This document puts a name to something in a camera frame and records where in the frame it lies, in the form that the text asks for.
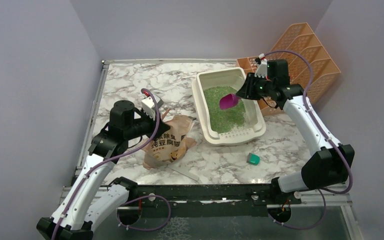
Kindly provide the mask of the magenta plastic litter scoop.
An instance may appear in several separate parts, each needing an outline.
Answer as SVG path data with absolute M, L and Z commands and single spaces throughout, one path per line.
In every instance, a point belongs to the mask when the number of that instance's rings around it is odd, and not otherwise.
M 233 93 L 229 93 L 222 97 L 219 101 L 219 108 L 221 110 L 227 110 L 238 105 L 241 98 Z

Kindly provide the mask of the orange cat litter bag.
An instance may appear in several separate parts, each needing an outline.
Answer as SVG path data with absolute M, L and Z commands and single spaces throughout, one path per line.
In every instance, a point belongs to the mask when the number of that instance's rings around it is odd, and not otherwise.
M 197 144 L 194 138 L 188 136 L 196 118 L 187 115 L 174 115 L 170 120 L 165 121 L 164 118 L 170 110 L 168 108 L 161 116 L 162 122 L 169 129 L 142 149 L 145 152 L 142 166 L 147 170 L 170 165 L 181 160 L 187 151 Z

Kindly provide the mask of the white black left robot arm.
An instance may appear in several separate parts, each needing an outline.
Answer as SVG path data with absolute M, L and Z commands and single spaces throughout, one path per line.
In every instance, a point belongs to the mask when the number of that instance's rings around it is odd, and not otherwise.
M 141 101 L 141 109 L 128 100 L 114 103 L 108 123 L 92 138 L 69 193 L 50 217 L 42 217 L 36 225 L 46 240 L 91 240 L 117 207 L 135 203 L 137 184 L 123 177 L 97 201 L 93 200 L 121 157 L 141 150 L 169 130 L 159 112 L 162 105 L 159 97 L 150 96 Z

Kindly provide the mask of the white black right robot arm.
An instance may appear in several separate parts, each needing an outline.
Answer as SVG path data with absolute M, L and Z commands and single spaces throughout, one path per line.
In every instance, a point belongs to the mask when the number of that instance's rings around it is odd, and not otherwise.
M 353 186 L 351 165 L 355 150 L 342 144 L 324 125 L 300 84 L 291 84 L 288 62 L 285 59 L 256 60 L 257 70 L 248 73 L 245 82 L 235 94 L 244 100 L 271 98 L 295 123 L 310 152 L 310 159 L 300 171 L 271 180 L 269 199 L 280 204 L 289 193 L 310 190 L 328 190 L 335 184 L 348 182 L 342 193 Z

